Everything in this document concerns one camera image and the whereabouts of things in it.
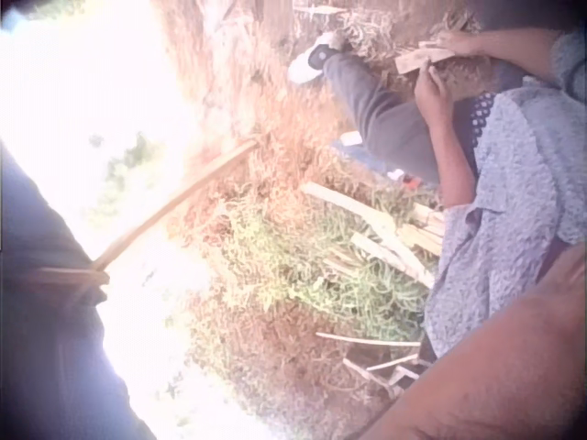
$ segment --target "gray shirt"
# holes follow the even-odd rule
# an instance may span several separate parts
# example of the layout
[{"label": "gray shirt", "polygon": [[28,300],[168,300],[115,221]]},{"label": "gray shirt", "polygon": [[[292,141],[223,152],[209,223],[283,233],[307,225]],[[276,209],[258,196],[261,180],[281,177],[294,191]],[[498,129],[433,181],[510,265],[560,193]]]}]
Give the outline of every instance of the gray shirt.
[{"label": "gray shirt", "polygon": [[470,205],[447,210],[426,332],[438,357],[536,283],[555,237],[587,232],[585,31],[552,51],[558,87],[526,78],[496,96]]}]

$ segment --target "skin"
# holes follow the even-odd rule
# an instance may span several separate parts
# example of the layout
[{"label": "skin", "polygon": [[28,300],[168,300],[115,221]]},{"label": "skin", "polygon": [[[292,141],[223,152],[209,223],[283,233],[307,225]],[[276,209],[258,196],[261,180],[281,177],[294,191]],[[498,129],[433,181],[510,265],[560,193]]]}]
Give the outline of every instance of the skin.
[{"label": "skin", "polygon": [[427,61],[415,85],[415,102],[430,130],[446,208],[471,204],[475,178],[452,124],[453,101],[446,84]]},{"label": "skin", "polygon": [[423,375],[362,440],[559,439],[585,381],[585,244]]},{"label": "skin", "polygon": [[557,30],[523,28],[471,34],[450,31],[440,35],[437,44],[463,57],[488,56],[509,61],[546,81],[556,81],[550,53],[561,33]]}]

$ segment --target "white shoe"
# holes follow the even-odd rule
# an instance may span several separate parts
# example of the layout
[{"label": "white shoe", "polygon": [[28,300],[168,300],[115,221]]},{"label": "white shoe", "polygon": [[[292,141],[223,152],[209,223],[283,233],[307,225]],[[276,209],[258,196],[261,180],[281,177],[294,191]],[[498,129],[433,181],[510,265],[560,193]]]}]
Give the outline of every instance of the white shoe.
[{"label": "white shoe", "polygon": [[292,83],[304,84],[316,79],[322,74],[319,64],[324,62],[334,53],[341,52],[345,45],[345,39],[339,32],[327,32],[322,34],[310,49],[300,54],[290,64],[287,77]]}]

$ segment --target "person's left hand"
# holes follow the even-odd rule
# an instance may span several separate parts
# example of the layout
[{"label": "person's left hand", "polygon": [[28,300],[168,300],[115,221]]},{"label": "person's left hand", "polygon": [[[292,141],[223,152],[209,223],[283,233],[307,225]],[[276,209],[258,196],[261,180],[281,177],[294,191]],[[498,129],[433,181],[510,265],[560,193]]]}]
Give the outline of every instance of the person's left hand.
[{"label": "person's left hand", "polygon": [[415,103],[430,131],[452,127],[453,101],[437,69],[427,60],[415,85]]}]

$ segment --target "ground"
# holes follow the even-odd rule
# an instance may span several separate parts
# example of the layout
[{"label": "ground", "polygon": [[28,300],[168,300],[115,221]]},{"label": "ground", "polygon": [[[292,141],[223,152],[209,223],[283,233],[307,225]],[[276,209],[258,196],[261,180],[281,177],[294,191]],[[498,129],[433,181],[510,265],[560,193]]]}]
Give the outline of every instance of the ground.
[{"label": "ground", "polygon": [[[153,4],[184,93],[206,127],[193,145],[193,172],[240,138],[253,137],[261,145],[245,166],[194,197],[168,222],[170,237],[200,250],[215,273],[212,292],[193,296],[187,305],[190,361],[230,384],[249,413],[286,438],[344,438],[390,401],[384,390],[341,364],[345,344],[315,333],[418,338],[425,295],[406,306],[400,293],[414,288],[393,278],[387,285],[391,296],[385,298],[400,306],[382,312],[385,302],[377,302],[378,314],[391,315],[370,326],[357,316],[370,301],[366,296],[353,299],[349,312],[328,308],[320,302],[323,297],[315,301],[308,289],[292,287],[308,277],[316,281],[314,267],[298,267],[304,265],[299,256],[284,258],[286,263],[275,268],[271,258],[255,258],[276,246],[282,247],[276,253],[295,252],[313,261],[314,250],[304,245],[312,238],[300,231],[316,233],[316,219],[323,217],[312,213],[325,212],[297,191],[302,182],[319,182],[368,204],[378,197],[385,204],[391,197],[391,212],[418,197],[430,199],[382,189],[365,170],[341,162],[327,144],[352,129],[351,122],[324,84],[294,89],[284,80],[285,68],[320,32],[343,27],[374,71],[409,99],[414,76],[397,77],[393,57],[462,17],[462,2],[341,0],[332,6],[348,12],[337,17],[293,12],[289,0]],[[440,65],[457,98],[483,90],[485,67],[483,60]],[[330,220],[337,215],[326,211]],[[293,239],[282,241],[289,236]]]}]

